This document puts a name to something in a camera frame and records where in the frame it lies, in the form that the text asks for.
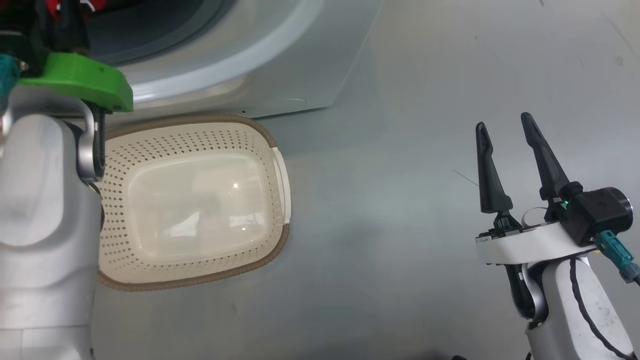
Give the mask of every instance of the basket handle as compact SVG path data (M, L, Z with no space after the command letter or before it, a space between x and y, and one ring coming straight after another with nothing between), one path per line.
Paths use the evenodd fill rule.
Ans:
M282 215L284 223L288 224L291 219L291 187L289 186L289 175L287 167L284 165L282 153L278 147L272 147L274 158L273 163L276 167L276 177L278 178L278 187L280 192L280 203L282 205Z

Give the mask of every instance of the plastic basket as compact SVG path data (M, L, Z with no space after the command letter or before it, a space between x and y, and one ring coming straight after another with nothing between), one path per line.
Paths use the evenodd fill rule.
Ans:
M271 135L237 116L190 117L109 134L98 184L102 283L177 288L261 267L289 234L287 171Z

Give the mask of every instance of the washing machine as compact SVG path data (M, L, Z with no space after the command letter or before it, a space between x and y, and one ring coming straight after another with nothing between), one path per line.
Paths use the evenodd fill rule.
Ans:
M108 0L87 20L92 57L127 76L135 109L110 116L108 128L330 106L382 2Z

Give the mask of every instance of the screw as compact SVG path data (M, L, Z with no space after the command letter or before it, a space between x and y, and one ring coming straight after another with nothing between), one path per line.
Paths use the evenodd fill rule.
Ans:
M27 70L29 70L29 64L27 64L27 63L26 63L26 62L24 62L24 61L20 61L20 60L18 60L18 67L19 67L19 68L20 68L20 70L22 70L22 71L27 71Z

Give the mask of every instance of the black cable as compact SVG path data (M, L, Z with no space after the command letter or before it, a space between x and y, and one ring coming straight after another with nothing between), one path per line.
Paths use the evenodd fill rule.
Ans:
M620 350L618 350L613 345L611 345L611 343L609 343L609 341L598 330L598 327L596 327L596 324L593 323L593 320L591 319L591 317L589 316L589 313L587 312L587 308L584 307L584 301L582 300L582 295L580 294L578 277L575 274L575 258L569 260L569 278L571 279L573 297L575 297L575 300L578 302L578 308L580 309L580 314L582 314L584 321L586 321L589 324L589 328L591 329L591 332L596 336L596 338L598 338L598 340L602 341L602 344L604 345L605 348L607 348L607 350L616 354L616 356L618 356L620 359L637 360L637 358L635 357L635 355L633 355L633 353L631 356L625 355Z

